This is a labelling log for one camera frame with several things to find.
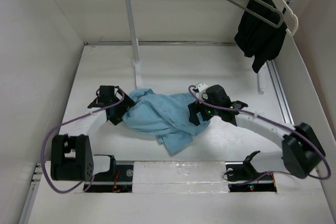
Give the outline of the light blue trousers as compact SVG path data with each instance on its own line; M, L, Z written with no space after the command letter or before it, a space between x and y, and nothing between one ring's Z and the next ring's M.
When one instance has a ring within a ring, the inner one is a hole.
M137 89L129 94L135 105L122 117L125 125L138 133L153 135L171 156L188 147L193 137L209 126L200 115L200 125L189 121L188 105L195 99L189 93L158 94L151 89Z

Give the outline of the white plastic hanger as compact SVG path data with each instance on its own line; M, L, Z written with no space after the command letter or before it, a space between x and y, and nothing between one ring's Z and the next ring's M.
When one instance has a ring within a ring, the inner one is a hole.
M286 33L288 36L293 37L299 27L299 19L293 12L287 0L272 0L276 8L282 12L284 22L287 25Z

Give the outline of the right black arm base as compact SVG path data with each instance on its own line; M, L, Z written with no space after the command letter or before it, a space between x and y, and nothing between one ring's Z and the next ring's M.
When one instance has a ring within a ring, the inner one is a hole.
M276 193L274 176L257 172L251 165L243 162L225 164L226 172L222 178L228 182L230 193Z

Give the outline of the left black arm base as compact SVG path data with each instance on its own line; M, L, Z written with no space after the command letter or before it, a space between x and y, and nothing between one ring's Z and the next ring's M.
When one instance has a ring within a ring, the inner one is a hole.
M133 185L134 163L117 162L113 169L114 174L100 173L94 178L93 183L84 183L85 193L131 193Z

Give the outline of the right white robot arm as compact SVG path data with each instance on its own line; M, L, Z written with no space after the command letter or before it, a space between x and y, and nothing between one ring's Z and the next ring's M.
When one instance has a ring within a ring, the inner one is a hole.
M331 168L326 153L310 125L277 123L257 112L248 111L246 103L232 101L218 84L209 87L198 83L189 86L188 91L195 99L188 105L189 121L194 125L217 116L223 122L264 137L281 149L280 152L267 153L259 162L253 161L259 151L252 152L242 162L226 162L228 181L251 183L273 173L304 179L310 177L320 163L324 163L327 169L323 179L330 178Z

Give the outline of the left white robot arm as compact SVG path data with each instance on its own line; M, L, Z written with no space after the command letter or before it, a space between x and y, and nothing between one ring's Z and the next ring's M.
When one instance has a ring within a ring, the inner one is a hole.
M118 174L113 155L94 155L90 138L106 122L118 125L135 102L119 86L100 86L88 105L87 116L68 132L60 130L51 143L50 175L53 180L110 182Z

